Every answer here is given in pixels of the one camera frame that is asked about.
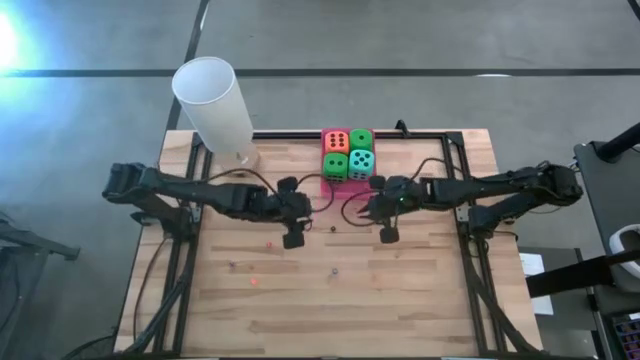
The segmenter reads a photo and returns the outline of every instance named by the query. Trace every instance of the die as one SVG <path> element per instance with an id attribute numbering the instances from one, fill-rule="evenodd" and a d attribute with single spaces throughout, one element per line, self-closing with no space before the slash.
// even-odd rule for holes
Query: die
<path id="1" fill-rule="evenodd" d="M 373 175 L 375 155 L 368 150 L 353 150 L 349 156 L 349 178 L 367 181 Z"/>
<path id="2" fill-rule="evenodd" d="M 354 150 L 373 151 L 373 134 L 367 129 L 353 129 L 349 133 L 349 148 Z"/>
<path id="3" fill-rule="evenodd" d="M 349 156 L 349 135 L 343 131 L 331 131 L 324 136 L 326 152 L 337 152 Z"/>
<path id="4" fill-rule="evenodd" d="M 349 158 L 345 154 L 328 153 L 324 156 L 322 174 L 327 181 L 343 182 L 347 180 Z"/>

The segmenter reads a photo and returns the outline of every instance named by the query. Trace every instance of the wooden table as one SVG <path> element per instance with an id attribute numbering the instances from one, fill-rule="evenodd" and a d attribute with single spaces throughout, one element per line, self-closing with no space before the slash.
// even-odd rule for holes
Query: wooden table
<path id="1" fill-rule="evenodd" d="M 461 131 L 472 174 L 496 173 L 488 131 Z M 160 157 L 163 172 L 184 176 L 191 138 L 191 131 L 167 133 Z M 255 143 L 262 156 L 258 171 L 273 184 L 285 176 L 320 172 L 319 140 Z M 424 158 L 443 155 L 440 143 L 433 140 L 382 140 L 376 142 L 376 151 L 378 173 L 383 175 L 411 175 Z M 444 166 L 436 162 L 427 163 L 421 175 L 446 176 Z M 318 181 L 310 178 L 300 188 L 315 208 L 327 201 L 319 197 Z M 453 213 L 404 215 L 399 219 L 400 241 L 383 245 L 377 227 L 352 227 L 342 220 L 342 202 L 336 200 L 313 217 L 305 247 L 287 251 L 282 248 L 283 226 L 231 220 L 207 207 L 182 355 L 476 355 Z M 362 204 L 353 202 L 347 214 L 355 214 Z M 134 304 L 161 240 L 159 226 L 144 229 L 116 350 L 132 342 Z M 498 301 L 525 338 L 541 348 L 516 243 L 510 235 L 496 234 L 490 245 Z M 165 247 L 141 301 L 138 331 L 160 303 L 170 246 Z M 338 274 L 332 274 L 334 268 Z M 491 337 L 486 311 L 483 318 Z M 168 339 L 173 337 L 174 320 L 169 319 Z"/>

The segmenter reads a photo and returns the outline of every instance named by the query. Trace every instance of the white cylinder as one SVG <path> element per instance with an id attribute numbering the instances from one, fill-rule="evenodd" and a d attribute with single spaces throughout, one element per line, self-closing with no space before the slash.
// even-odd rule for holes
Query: white cylinder
<path id="1" fill-rule="evenodd" d="M 178 69 L 171 87 L 209 150 L 240 153 L 252 146 L 253 125 L 228 62 L 193 59 Z"/>

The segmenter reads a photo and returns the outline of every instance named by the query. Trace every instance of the gray floor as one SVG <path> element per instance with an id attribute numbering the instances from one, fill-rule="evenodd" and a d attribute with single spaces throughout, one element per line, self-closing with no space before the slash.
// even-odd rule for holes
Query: gray floor
<path id="1" fill-rule="evenodd" d="M 199 0 L 4 0 L 24 69 L 175 69 Z M 212 0 L 197 55 L 237 68 L 640 67 L 625 0 Z M 568 163 L 637 122 L 640 77 L 242 79 L 257 129 L 489 128 L 500 169 Z M 82 247 L 51 258 L 16 358 L 57 359 L 118 323 L 140 233 L 100 191 L 112 162 L 153 164 L 169 78 L 0 78 L 0 210 Z M 190 125 L 181 117 L 178 128 Z M 517 223 L 527 246 L 602 252 L 588 203 Z M 553 335 L 583 354 L 583 335 Z"/>

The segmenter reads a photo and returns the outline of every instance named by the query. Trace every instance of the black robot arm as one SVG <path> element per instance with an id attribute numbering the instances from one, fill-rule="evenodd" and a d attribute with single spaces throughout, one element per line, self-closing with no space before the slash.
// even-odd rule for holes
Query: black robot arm
<path id="1" fill-rule="evenodd" d="M 361 213 L 361 218 L 374 220 L 384 228 L 380 232 L 384 243 L 398 241 L 398 230 L 391 218 L 425 209 L 445 211 L 471 200 L 507 194 L 517 194 L 491 206 L 469 208 L 469 231 L 473 236 L 490 238 L 500 221 L 518 218 L 538 206 L 550 204 L 568 206 L 580 199 L 582 188 L 573 170 L 543 162 L 536 167 L 483 178 L 466 180 L 420 178 L 418 182 L 404 176 L 372 177 L 372 189 L 378 190 Z"/>
<path id="2" fill-rule="evenodd" d="M 311 202 L 296 192 L 298 181 L 288 177 L 278 182 L 278 193 L 269 195 L 267 188 L 253 184 L 207 184 L 164 174 L 142 164 L 113 164 L 109 182 L 102 196 L 116 204 L 132 204 L 142 212 L 132 215 L 139 222 L 145 217 L 157 218 L 165 231 L 184 234 L 192 222 L 189 206 L 172 207 L 158 195 L 211 206 L 232 219 L 252 222 L 282 223 L 288 233 L 284 247 L 304 246 L 302 232 L 309 222 Z"/>

